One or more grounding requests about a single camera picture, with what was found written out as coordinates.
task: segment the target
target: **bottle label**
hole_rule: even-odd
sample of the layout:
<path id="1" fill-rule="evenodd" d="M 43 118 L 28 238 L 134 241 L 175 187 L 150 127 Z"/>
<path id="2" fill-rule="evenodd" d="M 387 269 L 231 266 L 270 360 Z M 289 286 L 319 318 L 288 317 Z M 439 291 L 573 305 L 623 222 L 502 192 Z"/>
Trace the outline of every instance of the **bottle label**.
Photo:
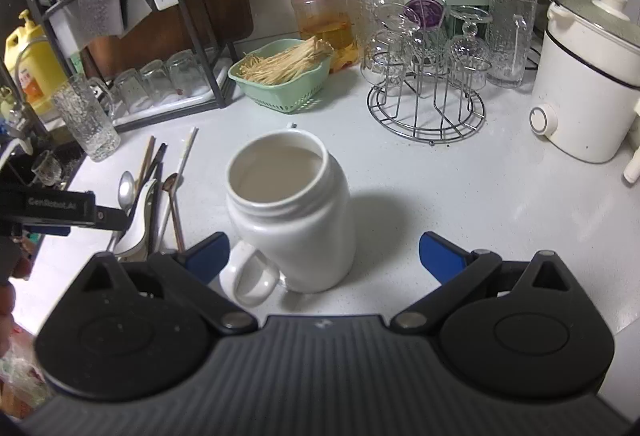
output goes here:
<path id="1" fill-rule="evenodd" d="M 20 86 L 24 93 L 27 95 L 27 101 L 29 103 L 35 102 L 39 98 L 42 98 L 44 94 L 38 85 L 38 81 L 34 79 L 27 68 L 20 70 Z"/>

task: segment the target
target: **wooden spoon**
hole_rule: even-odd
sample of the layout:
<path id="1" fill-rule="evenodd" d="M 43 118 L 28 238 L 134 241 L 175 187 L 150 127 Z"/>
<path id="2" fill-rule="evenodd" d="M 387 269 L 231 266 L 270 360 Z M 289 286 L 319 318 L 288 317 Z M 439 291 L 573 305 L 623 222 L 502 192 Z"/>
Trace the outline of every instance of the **wooden spoon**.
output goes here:
<path id="1" fill-rule="evenodd" d="M 162 190 L 169 194 L 169 207 L 171 209 L 171 218 L 174 222 L 175 240 L 178 242 L 178 251 L 184 252 L 184 238 L 182 236 L 182 227 L 180 226 L 180 217 L 178 210 L 175 208 L 174 187 L 178 181 L 178 173 L 171 174 L 162 184 Z"/>

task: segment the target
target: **human hand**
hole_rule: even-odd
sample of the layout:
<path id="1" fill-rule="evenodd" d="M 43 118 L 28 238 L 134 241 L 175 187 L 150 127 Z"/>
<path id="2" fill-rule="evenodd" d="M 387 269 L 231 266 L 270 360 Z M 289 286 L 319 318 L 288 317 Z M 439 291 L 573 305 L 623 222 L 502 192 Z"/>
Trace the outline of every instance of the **human hand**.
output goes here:
<path id="1" fill-rule="evenodd" d="M 14 277 L 23 278 L 31 273 L 31 261 L 21 257 L 14 269 Z M 0 356 L 9 350 L 9 337 L 14 329 L 15 288 L 10 282 L 0 286 Z"/>

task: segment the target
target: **white countertop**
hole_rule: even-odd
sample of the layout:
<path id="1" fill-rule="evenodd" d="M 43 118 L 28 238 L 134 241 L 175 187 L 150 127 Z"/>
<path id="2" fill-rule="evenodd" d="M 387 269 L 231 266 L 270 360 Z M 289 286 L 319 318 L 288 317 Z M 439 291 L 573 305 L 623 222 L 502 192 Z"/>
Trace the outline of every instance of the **white countertop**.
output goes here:
<path id="1" fill-rule="evenodd" d="M 624 146 L 610 162 L 587 164 L 537 138 L 527 121 L 530 96 L 487 86 L 487 120 L 475 136 L 448 146 L 393 135 L 369 114 L 369 90 L 356 68 L 332 75 L 320 106 L 284 115 L 248 98 L 223 110 L 122 135 L 115 155 L 86 160 L 71 184 L 117 206 L 121 173 L 137 175 L 149 135 L 168 143 L 164 176 L 173 172 L 193 126 L 200 128 L 177 193 L 187 246 L 216 230 L 236 241 L 224 201 L 224 169 L 246 142 L 291 120 L 325 142 L 346 174 L 356 211 L 358 251 L 351 273 L 331 291 L 300 296 L 278 289 L 253 313 L 363 314 L 389 318 L 437 286 L 420 265 L 418 240 L 434 230 L 471 250 L 490 248 L 525 260 L 542 248 L 559 253 L 614 333 L 640 314 L 640 192 L 620 175 Z M 37 332 L 88 258 L 110 232 L 74 228 L 47 236 L 28 282 L 15 281 L 15 319 Z M 175 246 L 171 223 L 166 244 Z"/>

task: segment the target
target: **purple object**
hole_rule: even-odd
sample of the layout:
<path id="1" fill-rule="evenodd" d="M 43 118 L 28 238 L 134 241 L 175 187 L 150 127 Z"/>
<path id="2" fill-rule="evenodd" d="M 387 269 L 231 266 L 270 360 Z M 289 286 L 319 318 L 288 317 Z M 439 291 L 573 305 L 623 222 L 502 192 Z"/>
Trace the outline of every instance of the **purple object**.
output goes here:
<path id="1" fill-rule="evenodd" d="M 417 13 L 423 29 L 436 28 L 442 22 L 444 6 L 435 0 L 411 0 L 406 4 Z"/>

